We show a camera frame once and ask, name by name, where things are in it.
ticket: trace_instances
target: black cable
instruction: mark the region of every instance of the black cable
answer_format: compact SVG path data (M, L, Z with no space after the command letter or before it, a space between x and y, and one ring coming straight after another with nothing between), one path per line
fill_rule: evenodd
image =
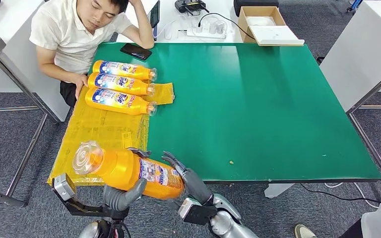
M219 15L219 16L221 16L222 18L227 19L227 20L233 22L233 23L234 23L240 30L242 30L247 36L249 36L250 38L256 40L255 38L253 38L252 36L250 36L246 31L244 31L244 30L243 30L243 29L242 29L236 22L230 20L229 18L227 18L227 17L225 17L225 16L223 16L223 15L221 15L221 14L215 13L215 12L208 13L208 14L204 15L203 17L201 17L201 19L199 20L199 23L198 23L198 27L201 27L201 21L202 21L202 19L203 19L204 17L206 17L206 16L208 16L208 15L212 15L212 14Z
M326 195L330 195L330 196L333 196L333 197L336 197L338 199L341 199L341 200L346 200L346 201L358 201L358 200L367 200L367 201L370 201L370 202L377 202L377 203L381 203L381 201L377 201L377 200L373 200L373 199L369 199L369 198L362 198L362 197L359 197L359 198L342 198L342 197L338 197L334 194L330 194L330 193L327 193L327 192L322 192L322 191L312 191L308 188L306 188L302 183L300 184L302 187L304 187L307 191L309 192L315 192L315 193L323 193L323 194L326 194Z
M126 224L122 222L122 226L125 227L125 231L126 231L126 233L127 233L127 236L128 236L129 238L132 238L132 237L130 236L129 230L128 230L127 227L126 227Z

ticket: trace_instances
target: black pants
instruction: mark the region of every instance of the black pants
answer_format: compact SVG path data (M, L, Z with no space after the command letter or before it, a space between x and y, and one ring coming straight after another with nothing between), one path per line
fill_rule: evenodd
M339 238L363 238L363 233L361 230L361 219L359 219L356 223L354 223L354 225L348 228L348 230Z
M76 98L75 98L75 90L76 90L76 85L74 83L67 83L64 81L61 81L61 88L60 88L60 93L65 100L66 104L70 107L74 107L76 103Z

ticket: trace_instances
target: power strip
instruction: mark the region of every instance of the power strip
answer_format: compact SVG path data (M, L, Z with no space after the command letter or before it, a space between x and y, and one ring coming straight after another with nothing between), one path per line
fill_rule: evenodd
M216 23L205 23L202 24L200 27L188 28L186 34L188 36L194 37L205 37L214 39L226 38L226 32L224 32L224 25Z
M187 36L195 36L195 37L206 37L206 38L215 38L215 39L224 39L226 38L225 34L212 34L209 32L196 32L196 28L188 28L186 31Z

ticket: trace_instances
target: cardboard box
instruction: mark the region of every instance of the cardboard box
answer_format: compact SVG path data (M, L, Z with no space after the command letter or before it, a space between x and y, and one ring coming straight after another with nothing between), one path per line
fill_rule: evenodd
M251 20L253 17L265 18L264 22L268 21L271 24L250 25L248 17ZM252 39L239 29L245 43L257 43L260 46L300 46L304 44L304 40L298 39L290 30L275 6L242 6L237 24L256 39Z

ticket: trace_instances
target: smartphone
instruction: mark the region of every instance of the smartphone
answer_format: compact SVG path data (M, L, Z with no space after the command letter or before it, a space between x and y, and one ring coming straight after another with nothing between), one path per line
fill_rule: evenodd
M150 55L151 51L146 50L142 47L135 46L133 44L126 43L122 48L121 52L138 58L140 60L146 60Z

